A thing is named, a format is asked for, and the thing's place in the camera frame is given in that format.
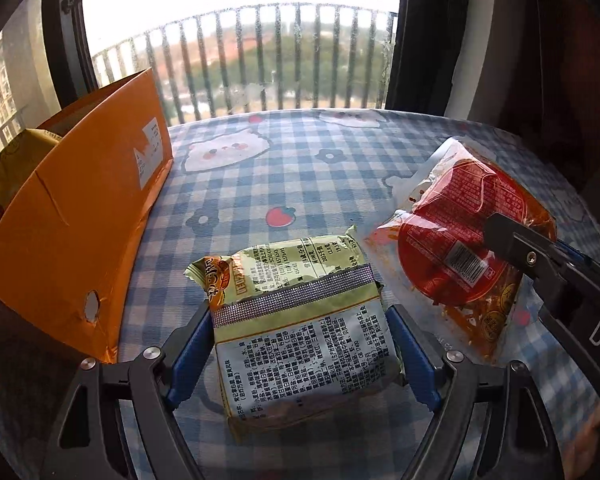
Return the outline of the clear red spicy snack pack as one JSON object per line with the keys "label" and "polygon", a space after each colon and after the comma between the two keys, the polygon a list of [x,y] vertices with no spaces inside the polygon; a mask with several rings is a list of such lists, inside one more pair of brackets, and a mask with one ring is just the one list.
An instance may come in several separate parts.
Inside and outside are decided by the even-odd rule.
{"label": "clear red spicy snack pack", "polygon": [[502,214],[554,240],[553,217],[467,138],[445,140],[389,184],[396,209],[358,231],[364,252],[423,330],[495,361],[522,275],[484,244],[486,219]]}

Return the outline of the blue checked tablecloth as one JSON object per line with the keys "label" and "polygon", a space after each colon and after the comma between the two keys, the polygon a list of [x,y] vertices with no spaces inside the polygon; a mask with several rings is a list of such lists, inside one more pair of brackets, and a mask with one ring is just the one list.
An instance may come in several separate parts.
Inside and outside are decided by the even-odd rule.
{"label": "blue checked tablecloth", "polygon": [[[251,134],[268,150],[237,164],[189,171],[185,159],[217,136]],[[204,295],[183,274],[205,255],[381,221],[407,179],[449,136],[466,136],[544,204],[559,236],[600,261],[600,225],[558,170],[518,136],[445,118],[390,112],[239,115],[170,128],[174,168],[151,211],[126,296],[120,358],[162,344]],[[591,385],[536,320],[540,300],[522,283],[502,358],[528,363],[550,412],[569,479],[600,479],[600,406]],[[50,424],[74,368],[0,323],[0,479],[38,479]],[[430,415],[392,385],[308,422],[234,439],[215,358],[176,411],[208,479],[399,479]]]}

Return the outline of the orange cardboard box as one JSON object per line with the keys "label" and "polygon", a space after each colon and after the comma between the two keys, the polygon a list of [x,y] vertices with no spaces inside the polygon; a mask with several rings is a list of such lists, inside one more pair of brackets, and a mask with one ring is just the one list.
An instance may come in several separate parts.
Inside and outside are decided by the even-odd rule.
{"label": "orange cardboard box", "polygon": [[0,300],[111,364],[140,239],[173,165],[154,74],[100,88],[35,129],[61,141],[1,218]]}

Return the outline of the brown curtain right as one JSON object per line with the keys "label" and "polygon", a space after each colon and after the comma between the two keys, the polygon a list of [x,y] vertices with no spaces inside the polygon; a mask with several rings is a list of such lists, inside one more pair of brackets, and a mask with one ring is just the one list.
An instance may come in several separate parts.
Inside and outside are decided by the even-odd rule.
{"label": "brown curtain right", "polygon": [[600,0],[495,0],[477,117],[600,200]]}

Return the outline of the black window frame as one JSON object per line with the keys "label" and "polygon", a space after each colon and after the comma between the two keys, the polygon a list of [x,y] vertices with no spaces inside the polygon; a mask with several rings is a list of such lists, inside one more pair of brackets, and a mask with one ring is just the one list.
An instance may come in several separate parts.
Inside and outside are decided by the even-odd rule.
{"label": "black window frame", "polygon": [[[54,90],[61,107],[96,90],[92,50],[87,45],[84,0],[42,0],[44,46]],[[389,56],[386,90],[392,110],[440,113],[449,99],[455,55],[446,43],[457,22],[453,6],[464,0],[399,0],[396,40]]]}

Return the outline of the green foil snack packet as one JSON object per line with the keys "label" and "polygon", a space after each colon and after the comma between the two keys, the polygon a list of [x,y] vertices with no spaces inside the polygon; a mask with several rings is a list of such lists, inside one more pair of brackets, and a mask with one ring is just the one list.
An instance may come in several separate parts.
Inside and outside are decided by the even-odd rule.
{"label": "green foil snack packet", "polygon": [[205,256],[226,420],[275,430],[384,390],[401,373],[386,307],[353,230]]}

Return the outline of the yellow Korean chip bag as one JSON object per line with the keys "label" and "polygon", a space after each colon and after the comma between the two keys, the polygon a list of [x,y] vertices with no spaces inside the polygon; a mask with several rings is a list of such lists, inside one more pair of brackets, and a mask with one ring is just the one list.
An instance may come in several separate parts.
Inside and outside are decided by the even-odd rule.
{"label": "yellow Korean chip bag", "polygon": [[0,153],[0,221],[23,183],[61,136],[44,129],[24,129]]}

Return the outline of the balcony railing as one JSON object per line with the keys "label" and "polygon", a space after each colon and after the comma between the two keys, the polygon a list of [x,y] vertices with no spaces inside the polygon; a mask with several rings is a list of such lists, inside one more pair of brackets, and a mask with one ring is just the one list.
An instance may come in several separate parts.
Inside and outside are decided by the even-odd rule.
{"label": "balcony railing", "polygon": [[96,84],[150,68],[168,125],[260,110],[384,107],[398,16],[260,3],[174,18],[84,13]]}

